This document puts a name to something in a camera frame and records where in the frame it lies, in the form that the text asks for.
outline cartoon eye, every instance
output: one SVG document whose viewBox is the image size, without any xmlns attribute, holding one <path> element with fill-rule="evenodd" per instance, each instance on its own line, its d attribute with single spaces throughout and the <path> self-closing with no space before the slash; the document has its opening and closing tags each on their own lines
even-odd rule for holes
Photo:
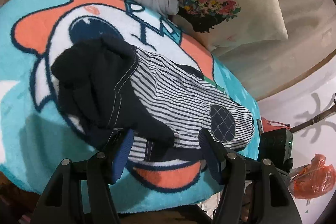
<svg viewBox="0 0 336 224">
<path fill-rule="evenodd" d="M 85 39 L 99 38 L 103 34 L 123 39 L 116 27 L 95 16 L 79 17 L 69 27 L 69 36 L 73 44 Z"/>
</svg>

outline cartoon face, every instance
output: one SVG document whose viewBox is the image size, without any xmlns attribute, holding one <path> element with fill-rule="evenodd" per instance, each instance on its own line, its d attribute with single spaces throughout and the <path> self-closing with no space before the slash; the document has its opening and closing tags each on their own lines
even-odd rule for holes
<svg viewBox="0 0 336 224">
<path fill-rule="evenodd" d="M 165 17 L 132 0 L 71 0 L 27 15 L 12 29 L 14 45 L 37 56 L 30 85 L 38 112 L 50 100 L 57 104 L 58 80 L 50 70 L 55 59 L 73 44 L 103 34 L 162 54 L 177 64 L 194 67 L 213 81 L 212 56 Z M 83 137 L 83 129 L 76 117 L 65 115 L 63 118 Z M 197 181 L 201 163 L 180 160 L 147 163 L 130 159 L 128 168 L 143 184 L 162 191 L 175 191 Z M 172 184 L 170 178 L 177 175 L 175 172 L 179 172 L 181 179 Z"/>
</svg>

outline clothing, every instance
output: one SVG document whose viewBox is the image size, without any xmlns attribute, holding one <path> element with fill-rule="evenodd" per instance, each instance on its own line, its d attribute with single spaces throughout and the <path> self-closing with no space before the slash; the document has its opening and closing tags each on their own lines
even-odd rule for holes
<svg viewBox="0 0 336 224">
<path fill-rule="evenodd" d="M 51 71 L 60 81 L 61 109 L 80 118 L 91 142 L 116 128 L 137 132 L 133 159 L 200 160 L 202 128 L 232 149 L 245 147 L 254 133 L 251 112 L 199 72 L 114 37 L 75 44 Z"/>
</svg>

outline bed sheet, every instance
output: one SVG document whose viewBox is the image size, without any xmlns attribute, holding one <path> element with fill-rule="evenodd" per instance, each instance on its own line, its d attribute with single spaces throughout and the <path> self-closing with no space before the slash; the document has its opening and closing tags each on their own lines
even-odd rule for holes
<svg viewBox="0 0 336 224">
<path fill-rule="evenodd" d="M 0 171 L 21 189 L 41 193 L 62 159 L 96 153 L 73 132 L 72 120 L 60 115 L 48 60 L 60 39 L 102 33 L 118 33 L 137 47 L 194 66 L 254 120 L 260 118 L 256 101 L 224 65 L 169 20 L 131 0 L 11 0 L 0 8 Z M 254 159 L 257 129 L 255 124 L 252 141 L 240 152 Z M 110 189 L 117 211 L 133 213 L 197 203 L 221 187 L 201 162 L 168 162 L 127 165 Z"/>
</svg>

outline black and white striped fabric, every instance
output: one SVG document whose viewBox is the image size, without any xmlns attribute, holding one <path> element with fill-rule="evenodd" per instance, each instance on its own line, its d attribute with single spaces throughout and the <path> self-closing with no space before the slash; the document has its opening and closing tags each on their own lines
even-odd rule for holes
<svg viewBox="0 0 336 224">
<path fill-rule="evenodd" d="M 201 128 L 231 149 L 245 147 L 254 133 L 252 113 L 212 84 L 187 74 L 164 56 L 136 49 L 139 66 L 131 76 L 149 113 L 174 132 L 175 147 L 200 149 Z M 147 140 L 135 137 L 131 160 L 143 160 Z"/>
</svg>

